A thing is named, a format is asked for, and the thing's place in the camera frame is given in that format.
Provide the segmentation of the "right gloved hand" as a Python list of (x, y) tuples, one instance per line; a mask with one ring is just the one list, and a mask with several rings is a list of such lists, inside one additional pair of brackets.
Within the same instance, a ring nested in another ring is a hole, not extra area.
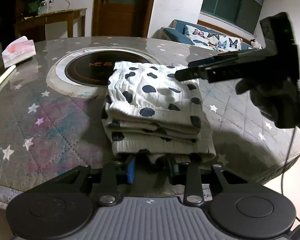
[(300, 78), (296, 82), (264, 81), (258, 85), (241, 80), (236, 94), (250, 92), (250, 100), (277, 128), (300, 128)]

